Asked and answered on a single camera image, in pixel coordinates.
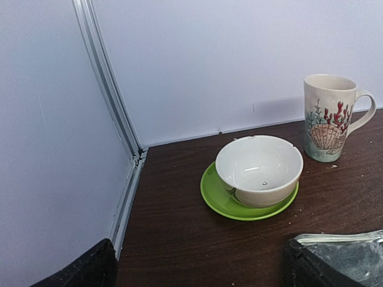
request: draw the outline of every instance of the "seashell design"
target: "seashell design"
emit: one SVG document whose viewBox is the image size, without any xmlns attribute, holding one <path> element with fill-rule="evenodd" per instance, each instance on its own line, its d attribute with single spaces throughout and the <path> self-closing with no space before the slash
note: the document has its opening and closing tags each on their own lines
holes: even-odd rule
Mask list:
<svg viewBox="0 0 383 287">
<path fill-rule="evenodd" d="M 310 137 L 319 149 L 341 148 L 346 134 L 336 126 L 330 124 L 314 124 L 310 130 Z"/>
</svg>

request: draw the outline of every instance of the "white panel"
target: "white panel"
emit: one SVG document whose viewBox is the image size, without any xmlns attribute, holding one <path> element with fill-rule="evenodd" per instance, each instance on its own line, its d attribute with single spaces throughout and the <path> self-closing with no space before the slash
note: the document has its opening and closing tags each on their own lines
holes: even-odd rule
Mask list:
<svg viewBox="0 0 383 287">
<path fill-rule="evenodd" d="M 107 237 L 132 167 L 71 1 L 0 1 L 0 286 Z"/>
<path fill-rule="evenodd" d="M 143 145 L 301 119 L 309 74 L 351 77 L 383 105 L 383 1 L 94 3 Z"/>
</svg>

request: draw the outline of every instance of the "green plate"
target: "green plate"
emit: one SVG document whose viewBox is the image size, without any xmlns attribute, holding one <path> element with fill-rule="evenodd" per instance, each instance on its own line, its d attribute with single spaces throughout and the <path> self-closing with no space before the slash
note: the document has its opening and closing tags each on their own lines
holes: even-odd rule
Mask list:
<svg viewBox="0 0 383 287">
<path fill-rule="evenodd" d="M 298 193 L 298 187 L 299 184 L 285 200 L 274 206 L 250 208 L 238 203 L 223 188 L 215 170 L 215 162 L 206 169 L 201 179 L 201 194 L 206 204 L 220 215 L 243 221 L 265 219 L 282 212 L 294 201 Z"/>
</svg>

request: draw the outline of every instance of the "brown tabletop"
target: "brown tabletop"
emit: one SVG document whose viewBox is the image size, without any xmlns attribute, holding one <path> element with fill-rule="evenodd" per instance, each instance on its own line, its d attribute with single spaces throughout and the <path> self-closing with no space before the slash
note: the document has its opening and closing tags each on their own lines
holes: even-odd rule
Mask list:
<svg viewBox="0 0 383 287">
<path fill-rule="evenodd" d="M 201 176 L 233 138 L 279 136 L 303 151 L 303 122 L 150 148 L 117 286 L 281 286 L 282 249 L 288 239 L 302 233 L 383 229 L 382 124 L 379 110 L 350 135 L 335 163 L 319 163 L 303 154 L 295 201 L 261 221 L 235 221 L 215 213 L 200 194 Z"/>
</svg>

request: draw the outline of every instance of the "bowl rim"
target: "bowl rim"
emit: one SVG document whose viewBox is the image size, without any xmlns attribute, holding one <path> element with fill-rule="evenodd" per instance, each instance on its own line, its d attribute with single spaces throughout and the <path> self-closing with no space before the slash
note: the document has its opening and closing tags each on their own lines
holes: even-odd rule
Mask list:
<svg viewBox="0 0 383 287">
<path fill-rule="evenodd" d="M 275 188 L 270 188 L 268 190 L 246 190 L 246 189 L 243 189 L 235 184 L 231 184 L 231 183 L 228 183 L 224 178 L 223 176 L 220 174 L 220 171 L 218 170 L 218 166 L 219 164 L 218 163 L 218 158 L 219 156 L 221 155 L 221 153 L 226 149 L 228 148 L 229 146 L 235 144 L 236 142 L 238 141 L 245 141 L 245 140 L 248 140 L 248 139 L 254 139 L 254 138 L 272 138 L 272 139 L 277 139 L 281 142 L 284 142 L 286 144 L 288 144 L 289 146 L 291 146 L 294 151 L 298 154 L 299 156 L 299 163 L 300 163 L 300 168 L 299 168 L 299 171 L 297 173 L 297 175 L 290 181 L 288 181 L 286 184 L 284 185 L 281 185 L 279 187 L 275 187 Z M 299 151 L 299 149 L 296 148 L 296 146 L 294 146 L 291 142 L 285 140 L 285 139 L 281 139 L 277 136 L 268 136 L 268 135 L 255 135 L 255 136 L 245 136 L 243 138 L 239 138 L 239 139 L 234 139 L 234 141 L 231 141 L 229 142 L 227 145 L 225 145 L 221 150 L 220 152 L 217 154 L 216 158 L 215 158 L 215 169 L 218 173 L 218 176 L 229 186 L 233 187 L 233 188 L 236 188 L 237 190 L 241 190 L 241 191 L 245 191 L 245 192 L 248 192 L 248 193 L 271 193 L 273 191 L 278 191 L 278 190 L 281 190 L 287 186 L 289 186 L 290 184 L 298 181 L 300 175 L 302 174 L 302 171 L 303 171 L 303 157 L 302 157 L 302 153 Z"/>
</svg>

